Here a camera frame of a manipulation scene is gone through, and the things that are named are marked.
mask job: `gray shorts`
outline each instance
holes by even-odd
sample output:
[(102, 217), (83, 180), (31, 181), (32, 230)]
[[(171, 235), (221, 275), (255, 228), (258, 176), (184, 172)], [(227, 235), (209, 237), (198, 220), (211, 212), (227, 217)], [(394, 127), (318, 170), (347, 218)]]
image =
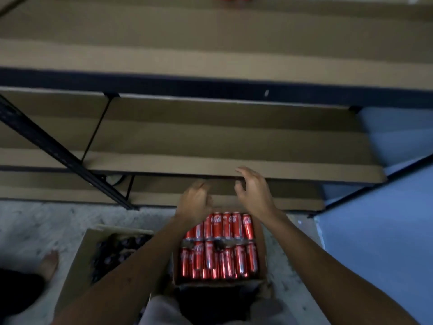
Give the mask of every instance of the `gray shorts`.
[[(251, 305), (251, 319), (226, 325), (297, 325), (288, 307), (280, 300), (259, 300)], [(158, 295), (150, 300), (139, 325), (192, 325), (179, 309), (174, 298)]]

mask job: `person's right arm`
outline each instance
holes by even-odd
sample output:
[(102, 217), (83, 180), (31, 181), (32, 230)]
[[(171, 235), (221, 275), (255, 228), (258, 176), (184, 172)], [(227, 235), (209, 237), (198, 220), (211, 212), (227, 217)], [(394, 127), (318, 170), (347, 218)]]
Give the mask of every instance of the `person's right arm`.
[(299, 230), (273, 202), (266, 180), (246, 167), (235, 190), (241, 203), (277, 239), (332, 325), (416, 325), (396, 301), (361, 278)]

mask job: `black pants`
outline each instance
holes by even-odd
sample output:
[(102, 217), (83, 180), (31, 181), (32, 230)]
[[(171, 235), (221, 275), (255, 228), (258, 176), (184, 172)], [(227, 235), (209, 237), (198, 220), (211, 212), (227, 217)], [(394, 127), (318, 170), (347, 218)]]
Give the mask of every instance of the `black pants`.
[(0, 269), (0, 324), (6, 317), (19, 314), (31, 306), (44, 288), (45, 280), (40, 275)]

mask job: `forearm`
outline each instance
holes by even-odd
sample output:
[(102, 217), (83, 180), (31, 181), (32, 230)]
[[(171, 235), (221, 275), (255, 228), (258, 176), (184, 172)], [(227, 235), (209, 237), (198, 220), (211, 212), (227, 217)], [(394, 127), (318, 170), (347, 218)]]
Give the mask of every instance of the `forearm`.
[(53, 325), (130, 325), (190, 224), (170, 222), (124, 263), (63, 310)]
[(417, 324), (394, 300), (343, 266), (279, 211), (262, 217), (333, 325)]

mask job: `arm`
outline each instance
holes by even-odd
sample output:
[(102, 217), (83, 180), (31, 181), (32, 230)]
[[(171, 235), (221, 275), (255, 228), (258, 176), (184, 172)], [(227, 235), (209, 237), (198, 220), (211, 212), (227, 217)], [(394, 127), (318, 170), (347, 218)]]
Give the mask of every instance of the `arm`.
[(247, 210), (274, 235), (329, 322), (333, 325), (416, 325), (393, 299), (320, 248), (278, 210), (266, 180), (241, 167), (246, 191), (235, 190)]
[(210, 212), (209, 187), (202, 181), (181, 197), (175, 216), (124, 263), (65, 308), (53, 325), (130, 325), (145, 305), (170, 254), (185, 233)]

